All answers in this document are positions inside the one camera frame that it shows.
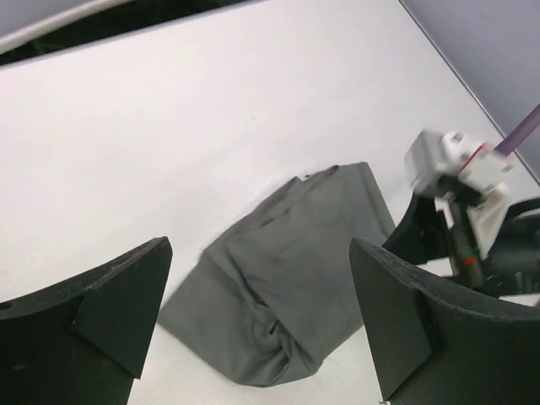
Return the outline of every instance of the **purple stick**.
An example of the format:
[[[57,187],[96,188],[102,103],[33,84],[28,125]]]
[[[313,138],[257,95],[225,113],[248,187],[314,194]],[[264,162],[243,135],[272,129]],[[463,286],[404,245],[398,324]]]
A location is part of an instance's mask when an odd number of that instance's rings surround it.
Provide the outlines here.
[[[540,104],[532,110],[531,114],[516,127],[505,139],[503,139],[495,150],[504,156],[508,156],[521,145],[521,143],[540,126]]]

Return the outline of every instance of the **white tabletop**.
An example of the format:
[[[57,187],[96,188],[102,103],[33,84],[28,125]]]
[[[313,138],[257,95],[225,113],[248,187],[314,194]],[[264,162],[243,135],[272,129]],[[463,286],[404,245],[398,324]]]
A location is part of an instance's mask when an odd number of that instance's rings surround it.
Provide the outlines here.
[[[0,301],[159,235],[167,294],[291,176],[365,160],[396,221],[423,127],[499,134],[396,0],[267,0],[0,70]],[[516,199],[536,196],[521,167]],[[217,375],[158,327],[131,405],[375,405],[364,331],[310,379]]]

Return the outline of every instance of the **cloth fold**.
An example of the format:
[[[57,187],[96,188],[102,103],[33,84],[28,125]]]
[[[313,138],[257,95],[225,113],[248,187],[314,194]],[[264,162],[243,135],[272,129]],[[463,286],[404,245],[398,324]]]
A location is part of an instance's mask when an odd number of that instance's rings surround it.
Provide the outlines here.
[[[306,378],[362,326],[351,239],[393,230],[366,163],[294,178],[204,250],[159,324],[239,384]]]

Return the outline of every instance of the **table surface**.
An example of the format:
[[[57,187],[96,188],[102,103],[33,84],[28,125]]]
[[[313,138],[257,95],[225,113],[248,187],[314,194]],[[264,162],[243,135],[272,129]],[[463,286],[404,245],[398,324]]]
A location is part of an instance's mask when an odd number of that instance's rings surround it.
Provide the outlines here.
[[[498,142],[395,0],[267,0],[0,70],[0,301],[154,236],[167,294],[201,249],[291,176],[368,161],[396,221],[423,127]],[[538,194],[520,165],[516,199]],[[375,405],[365,332],[310,379],[240,387],[156,328],[131,405]]]

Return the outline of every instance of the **black object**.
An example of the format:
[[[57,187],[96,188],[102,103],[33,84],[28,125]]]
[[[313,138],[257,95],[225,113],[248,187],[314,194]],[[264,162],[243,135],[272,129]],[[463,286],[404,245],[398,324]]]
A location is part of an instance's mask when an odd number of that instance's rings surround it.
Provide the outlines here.
[[[140,378],[169,275],[158,238],[0,304],[0,403],[125,405]]]
[[[498,300],[353,240],[354,287],[392,405],[540,403],[540,310]]]
[[[523,216],[539,206],[510,208],[485,261],[463,206],[450,204],[449,229],[434,201],[418,196],[382,248],[353,240],[354,287],[385,401],[540,403],[540,310],[497,299],[540,291],[540,216]],[[442,257],[451,277],[413,266]]]

